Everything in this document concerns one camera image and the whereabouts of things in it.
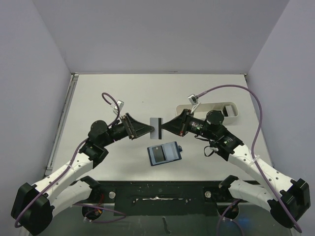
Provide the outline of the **blue card holder wallet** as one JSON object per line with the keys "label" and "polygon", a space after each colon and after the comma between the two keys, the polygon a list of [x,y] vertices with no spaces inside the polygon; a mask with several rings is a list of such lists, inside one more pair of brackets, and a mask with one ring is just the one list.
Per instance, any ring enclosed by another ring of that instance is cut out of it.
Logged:
{"label": "blue card holder wallet", "polygon": [[[155,161],[153,159],[152,148],[156,147],[156,146],[162,146],[163,151],[164,151],[164,155],[165,155],[165,159],[166,159],[165,161],[155,163]],[[151,166],[157,166],[157,165],[166,164],[166,163],[181,160],[182,159],[182,157],[181,157],[182,151],[183,151],[182,147],[180,145],[178,145],[177,142],[169,142],[169,143],[165,143],[165,144],[161,144],[161,145],[155,145],[155,146],[151,146],[151,147],[147,148],[148,157],[149,157],[149,161],[150,161]]]}

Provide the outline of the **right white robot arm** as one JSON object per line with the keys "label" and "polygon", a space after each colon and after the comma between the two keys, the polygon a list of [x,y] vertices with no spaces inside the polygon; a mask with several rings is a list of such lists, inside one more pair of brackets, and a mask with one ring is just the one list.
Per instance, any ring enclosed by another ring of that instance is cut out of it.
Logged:
{"label": "right white robot arm", "polygon": [[250,202],[269,211],[282,226],[296,227],[297,221],[311,206],[308,183],[301,178],[294,180],[263,161],[223,125],[223,120],[220,111],[210,111],[201,120],[194,118],[189,109],[184,109],[161,127],[180,137],[192,133],[196,138],[205,139],[214,153],[242,169],[262,186],[259,188],[229,176],[219,189],[223,200],[235,198]]}

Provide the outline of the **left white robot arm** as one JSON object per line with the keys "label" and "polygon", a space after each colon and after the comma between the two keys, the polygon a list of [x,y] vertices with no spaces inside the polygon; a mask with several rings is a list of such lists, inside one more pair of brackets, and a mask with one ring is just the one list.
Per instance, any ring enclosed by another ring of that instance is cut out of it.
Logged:
{"label": "left white robot arm", "polygon": [[87,139],[79,144],[66,164],[34,184],[26,182],[19,187],[11,210],[15,228],[24,227],[32,235],[41,233],[53,219],[54,199],[105,159],[106,146],[125,137],[134,140],[152,131],[153,126],[136,121],[129,113],[112,125],[95,121]]}

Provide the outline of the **black credit card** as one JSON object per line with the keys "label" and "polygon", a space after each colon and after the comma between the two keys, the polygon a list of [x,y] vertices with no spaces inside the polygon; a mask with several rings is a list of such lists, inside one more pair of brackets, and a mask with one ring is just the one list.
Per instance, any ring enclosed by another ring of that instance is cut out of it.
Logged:
{"label": "black credit card", "polygon": [[166,160],[162,146],[153,147],[152,152],[155,163],[163,162]]}

